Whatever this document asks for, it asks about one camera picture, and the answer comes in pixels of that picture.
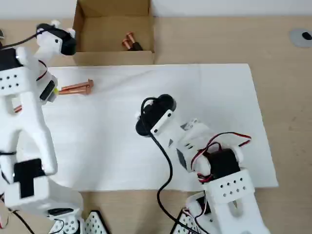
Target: open cardboard box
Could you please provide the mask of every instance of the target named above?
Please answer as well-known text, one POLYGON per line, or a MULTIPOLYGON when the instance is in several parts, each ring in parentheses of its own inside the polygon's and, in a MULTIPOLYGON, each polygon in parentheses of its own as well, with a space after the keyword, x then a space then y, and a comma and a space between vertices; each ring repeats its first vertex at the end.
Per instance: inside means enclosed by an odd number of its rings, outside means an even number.
POLYGON ((73 28, 77 53, 54 65, 143 65, 154 63, 150 0, 78 0, 73 28), (122 40, 134 32, 144 51, 127 51, 122 40))

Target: copper tube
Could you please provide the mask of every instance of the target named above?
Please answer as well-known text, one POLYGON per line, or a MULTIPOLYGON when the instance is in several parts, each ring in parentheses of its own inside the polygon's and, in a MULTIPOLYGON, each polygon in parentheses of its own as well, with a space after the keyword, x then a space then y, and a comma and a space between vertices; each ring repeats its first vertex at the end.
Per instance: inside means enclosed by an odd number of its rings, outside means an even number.
POLYGON ((127 39, 122 40, 122 44, 123 44, 128 50, 131 49, 131 46, 130 46, 130 44, 129 44, 129 42, 128 42, 127 39))
POLYGON ((68 94, 85 94, 88 95, 91 93, 91 86, 78 87, 74 89, 60 90, 59 95, 68 95, 68 94))
POLYGON ((128 39, 132 42, 132 43, 135 43, 136 41, 135 41, 135 39, 134 39, 134 34, 133 34, 133 32, 128 32, 127 34, 127 37, 128 37, 128 39))
POLYGON ((19 105, 18 107, 15 107, 15 108, 14 108, 14 112, 15 112, 15 113, 18 113, 18 112, 20 112, 21 110, 22 110, 21 105, 19 105))
POLYGON ((79 83, 79 84, 73 84, 73 85, 69 85, 69 86, 64 86, 62 87, 62 90, 70 90, 70 89, 76 89, 76 88, 80 88, 80 87, 84 87, 84 86, 89 86, 89 87, 93 87, 94 86, 94 83, 93 83, 93 80, 91 79, 88 79, 87 82, 84 82, 84 83, 79 83))

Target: gray round object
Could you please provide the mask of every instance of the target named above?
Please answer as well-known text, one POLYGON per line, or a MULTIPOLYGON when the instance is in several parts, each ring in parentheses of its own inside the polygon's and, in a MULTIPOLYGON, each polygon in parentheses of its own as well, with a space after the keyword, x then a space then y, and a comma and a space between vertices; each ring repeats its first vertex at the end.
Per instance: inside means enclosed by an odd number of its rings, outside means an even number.
POLYGON ((312 32, 304 28, 295 28, 289 33, 292 43, 297 47, 312 47, 312 32))

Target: wooden table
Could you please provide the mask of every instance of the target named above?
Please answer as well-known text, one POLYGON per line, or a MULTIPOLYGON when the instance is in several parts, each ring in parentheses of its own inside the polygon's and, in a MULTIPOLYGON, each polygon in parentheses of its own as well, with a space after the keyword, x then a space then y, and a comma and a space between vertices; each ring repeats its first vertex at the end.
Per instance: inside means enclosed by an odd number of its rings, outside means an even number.
MULTIPOLYGON (((280 184, 276 189, 256 191, 272 234, 312 230, 312 49, 290 43, 288 33, 294 27, 312 30, 312 17, 162 18, 155 22, 157 64, 250 65, 280 184)), ((177 215, 188 195, 165 191, 162 200, 177 215)), ((85 214, 100 209, 114 234, 168 234, 173 225, 158 207, 156 191, 83 196, 85 214)), ((2 205, 3 219, 5 213, 2 205)), ((21 214, 36 234, 47 233, 52 224, 21 214)), ((3 233, 28 232, 12 217, 3 233)))

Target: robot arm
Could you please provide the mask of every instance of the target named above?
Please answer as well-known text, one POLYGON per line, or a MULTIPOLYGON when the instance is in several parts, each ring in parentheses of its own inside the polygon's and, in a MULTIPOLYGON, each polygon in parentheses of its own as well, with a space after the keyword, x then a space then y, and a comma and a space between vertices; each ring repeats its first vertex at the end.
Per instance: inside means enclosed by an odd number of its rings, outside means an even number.
MULTIPOLYGON (((175 109, 176 102, 171 96, 154 98, 144 107, 136 131, 145 137, 152 134, 164 149, 178 156, 189 173, 197 173, 204 193, 187 200, 193 222, 209 234, 269 234, 248 170, 239 166, 243 161, 240 147, 215 142, 219 135, 197 119, 179 124, 175 109), (212 150, 214 144, 219 147, 212 150)), ((250 137, 236 135, 249 138, 240 146, 249 143, 250 137)))
POLYGON ((68 33, 58 26, 59 23, 53 21, 52 25, 40 24, 37 27, 37 32, 45 31, 37 36, 40 48, 35 56, 24 47, 0 50, 0 120, 5 123, 0 130, 3 137, 0 142, 0 166, 9 183, 13 182, 20 131, 27 132, 37 144, 45 174, 57 172, 54 146, 41 106, 54 100, 54 89, 58 83, 47 72, 46 64, 53 55, 73 55, 76 47, 73 30, 68 33), (13 111, 14 97, 19 97, 22 105, 18 114, 13 111))
POLYGON ((12 210, 71 223, 68 234, 84 232, 83 200, 78 192, 60 186, 48 177, 57 172, 58 165, 41 107, 54 100, 57 86, 57 79, 47 71, 46 64, 54 55, 75 53, 74 35, 73 30, 59 29, 59 23, 54 21, 52 25, 37 27, 40 48, 35 55, 24 47, 0 50, 0 166, 2 176, 8 182, 5 205, 12 210), (16 97, 22 108, 18 113, 12 104, 16 97), (17 162, 21 131, 34 140, 40 158, 17 162))

